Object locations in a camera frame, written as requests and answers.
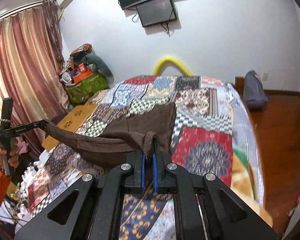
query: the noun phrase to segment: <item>person's hand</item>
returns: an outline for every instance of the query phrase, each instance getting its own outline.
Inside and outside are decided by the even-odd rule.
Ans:
[[[15,140],[14,145],[15,146],[10,151],[11,158],[8,159],[8,163],[10,164],[10,166],[16,168],[19,165],[19,161],[18,161],[19,154],[17,153],[18,152],[18,146],[17,146],[18,141],[17,140]],[[0,147],[0,167],[1,168],[3,168],[3,161],[2,161],[2,155],[3,154],[7,154],[7,151]]]

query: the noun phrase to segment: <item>finger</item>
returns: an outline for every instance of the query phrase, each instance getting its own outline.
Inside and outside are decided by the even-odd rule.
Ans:
[[[13,155],[10,159],[8,159],[8,163],[12,164],[19,159],[19,155]]]
[[[18,167],[18,165],[19,165],[19,161],[18,160],[10,164],[10,166],[14,167],[14,168]]]
[[[17,154],[18,150],[19,150],[18,146],[13,147],[13,149],[11,149],[10,151],[10,156]]]
[[[7,151],[0,147],[0,154],[6,154],[6,153],[7,153]]]

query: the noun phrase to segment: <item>bedsheet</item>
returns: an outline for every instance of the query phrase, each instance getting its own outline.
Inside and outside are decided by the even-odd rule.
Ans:
[[[252,167],[254,195],[262,205],[263,175],[253,128],[240,96],[227,82],[204,76],[131,78],[96,95],[95,112],[76,132],[98,136],[115,118],[143,114],[171,101],[177,113],[173,162],[199,175],[213,172],[230,187],[233,152],[240,153]],[[105,172],[59,143],[28,188],[32,216],[84,173]],[[119,239],[175,239],[172,196],[154,193],[151,181],[145,189],[141,195],[125,196]]]

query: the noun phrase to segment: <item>triangular cutout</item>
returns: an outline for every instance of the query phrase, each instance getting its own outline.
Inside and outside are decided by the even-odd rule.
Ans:
[[[226,192],[219,190],[218,194],[230,223],[236,223],[248,217],[245,210],[240,207],[239,204],[236,203]]]
[[[48,219],[57,222],[60,225],[65,225],[68,221],[71,210],[79,195],[79,190],[72,192],[58,206],[52,209],[47,217]]]

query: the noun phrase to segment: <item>curtain rod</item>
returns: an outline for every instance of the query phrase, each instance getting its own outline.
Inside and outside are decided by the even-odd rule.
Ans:
[[[33,3],[28,3],[26,5],[22,5],[20,7],[17,7],[13,10],[10,10],[8,12],[6,12],[5,14],[3,15],[0,15],[0,21],[13,15],[13,14],[16,14],[18,12],[21,12],[23,10],[26,10],[26,9],[29,9],[29,8],[32,8],[32,7],[36,7],[36,6],[39,6],[39,5],[42,5],[43,1],[37,1],[37,2],[33,2]]]

